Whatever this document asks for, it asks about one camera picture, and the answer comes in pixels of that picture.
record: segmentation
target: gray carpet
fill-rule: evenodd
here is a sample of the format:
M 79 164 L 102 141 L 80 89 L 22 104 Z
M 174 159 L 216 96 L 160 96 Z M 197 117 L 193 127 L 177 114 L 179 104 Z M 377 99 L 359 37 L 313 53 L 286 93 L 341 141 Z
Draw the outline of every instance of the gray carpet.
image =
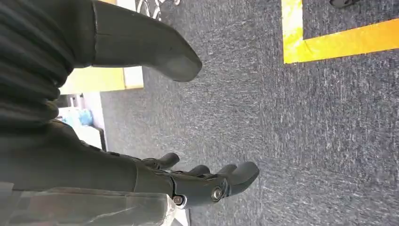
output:
M 396 0 L 304 0 L 305 37 L 399 17 Z M 179 168 L 254 161 L 244 194 L 194 226 L 398 226 L 399 51 L 284 65 L 279 0 L 182 0 L 164 22 L 204 67 L 190 83 L 144 68 L 144 90 L 101 94 L 109 149 Z

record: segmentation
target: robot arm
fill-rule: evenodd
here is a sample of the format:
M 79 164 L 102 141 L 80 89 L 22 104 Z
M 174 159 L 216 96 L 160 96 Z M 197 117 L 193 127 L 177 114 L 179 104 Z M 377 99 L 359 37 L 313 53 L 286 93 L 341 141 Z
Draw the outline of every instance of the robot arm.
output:
M 3 0 L 0 17 L 0 182 L 16 191 L 163 193 L 186 208 L 239 194 L 258 176 L 252 162 L 217 174 L 205 166 L 166 172 L 176 155 L 140 160 L 106 153 L 54 120 L 52 101 L 75 67 L 145 65 L 175 81 L 194 79 L 201 61 L 169 26 L 96 0 Z

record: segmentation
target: yellow tape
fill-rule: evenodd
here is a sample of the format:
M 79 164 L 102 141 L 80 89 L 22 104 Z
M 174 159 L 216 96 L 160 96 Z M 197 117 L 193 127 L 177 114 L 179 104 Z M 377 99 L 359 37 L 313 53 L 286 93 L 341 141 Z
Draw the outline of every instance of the yellow tape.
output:
M 304 40 L 302 0 L 281 1 L 286 64 L 399 48 L 399 18 Z

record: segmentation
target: bolt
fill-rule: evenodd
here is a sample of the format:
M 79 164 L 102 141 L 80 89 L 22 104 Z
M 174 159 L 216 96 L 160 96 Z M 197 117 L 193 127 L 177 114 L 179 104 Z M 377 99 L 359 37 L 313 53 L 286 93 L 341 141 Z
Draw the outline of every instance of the bolt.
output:
M 215 187 L 212 192 L 212 199 L 213 201 L 217 202 L 222 198 L 223 192 L 221 188 Z
M 181 197 L 181 196 L 179 196 L 179 195 L 177 195 L 177 196 L 173 197 L 173 202 L 174 202 L 176 205 L 180 206 L 180 205 L 183 204 L 184 198 Z

